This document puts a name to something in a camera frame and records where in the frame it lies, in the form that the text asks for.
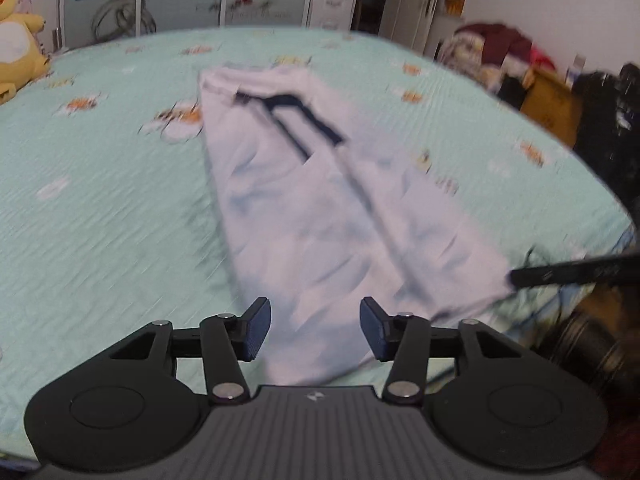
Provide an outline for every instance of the plush toy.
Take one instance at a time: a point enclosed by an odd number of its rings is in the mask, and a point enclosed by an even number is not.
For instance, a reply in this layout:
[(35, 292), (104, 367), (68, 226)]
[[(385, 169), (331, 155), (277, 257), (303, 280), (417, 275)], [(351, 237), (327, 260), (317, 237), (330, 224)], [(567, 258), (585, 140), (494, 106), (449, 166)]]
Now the plush toy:
[(49, 71), (33, 34), (44, 28), (35, 14), (15, 14), (18, 0), (0, 0), (0, 105)]

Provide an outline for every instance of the mattress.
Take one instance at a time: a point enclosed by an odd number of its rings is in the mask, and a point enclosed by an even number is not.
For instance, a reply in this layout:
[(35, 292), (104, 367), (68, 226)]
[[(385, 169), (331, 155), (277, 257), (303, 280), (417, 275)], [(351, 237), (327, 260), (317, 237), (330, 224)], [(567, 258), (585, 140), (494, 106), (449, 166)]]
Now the mattress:
[[(220, 64), (281, 63), (308, 65), (402, 142), (513, 266), (628, 243), (620, 204), (557, 141), (465, 78), (375, 37), (216, 28), (73, 51), (0, 107), (1, 451), (32, 458), (22, 425), (30, 397), (128, 333), (247, 307), (207, 180), (196, 78)], [(586, 292), (521, 292), (483, 319), (519, 335)], [(243, 369), (260, 383), (259, 361)], [(380, 386), (385, 371), (369, 365), (336, 382)], [(178, 378), (204, 390), (199, 362), (180, 362)]]

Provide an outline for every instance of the white door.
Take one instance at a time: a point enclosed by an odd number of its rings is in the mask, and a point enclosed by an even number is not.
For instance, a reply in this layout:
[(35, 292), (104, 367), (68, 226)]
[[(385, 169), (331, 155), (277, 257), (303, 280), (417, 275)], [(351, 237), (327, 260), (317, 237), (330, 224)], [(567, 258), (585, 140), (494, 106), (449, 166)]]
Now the white door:
[(380, 36), (422, 54), (436, 0), (386, 0)]

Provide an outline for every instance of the folded white garment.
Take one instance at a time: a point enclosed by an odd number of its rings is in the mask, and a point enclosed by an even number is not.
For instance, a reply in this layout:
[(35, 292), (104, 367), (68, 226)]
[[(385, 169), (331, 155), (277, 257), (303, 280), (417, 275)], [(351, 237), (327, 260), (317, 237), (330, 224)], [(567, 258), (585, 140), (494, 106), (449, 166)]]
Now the folded white garment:
[(271, 300), (271, 382), (363, 362), (365, 296), (451, 320), (512, 292), (506, 259), (454, 199), (307, 69), (204, 71), (200, 102), (244, 300)]

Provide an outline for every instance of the plush toy leg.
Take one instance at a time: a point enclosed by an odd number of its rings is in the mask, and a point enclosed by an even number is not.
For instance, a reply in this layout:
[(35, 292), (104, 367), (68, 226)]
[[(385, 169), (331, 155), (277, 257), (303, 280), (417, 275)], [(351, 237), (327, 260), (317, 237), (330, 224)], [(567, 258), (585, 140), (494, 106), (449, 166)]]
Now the plush toy leg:
[(12, 83), (0, 83), (0, 105), (15, 97), (15, 85)]
[(38, 56), (34, 62), (33, 67), (33, 79), (39, 79), (44, 75), (49, 73), (49, 69), (51, 68), (51, 62), (48, 57)]

